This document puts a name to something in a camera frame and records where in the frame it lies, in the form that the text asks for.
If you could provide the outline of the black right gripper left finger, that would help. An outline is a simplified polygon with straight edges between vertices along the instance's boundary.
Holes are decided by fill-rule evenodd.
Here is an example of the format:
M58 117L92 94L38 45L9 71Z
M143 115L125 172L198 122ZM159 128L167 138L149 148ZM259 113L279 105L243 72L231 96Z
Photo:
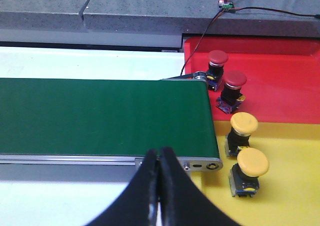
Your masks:
M150 149L117 199L89 226L155 226L158 214L157 151Z

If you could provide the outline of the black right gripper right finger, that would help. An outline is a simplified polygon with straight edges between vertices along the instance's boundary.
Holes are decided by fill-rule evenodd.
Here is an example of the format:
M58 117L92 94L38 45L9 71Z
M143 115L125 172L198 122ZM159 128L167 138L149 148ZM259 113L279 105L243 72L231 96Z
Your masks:
M198 189L170 147L160 150L158 193L163 226L239 225Z

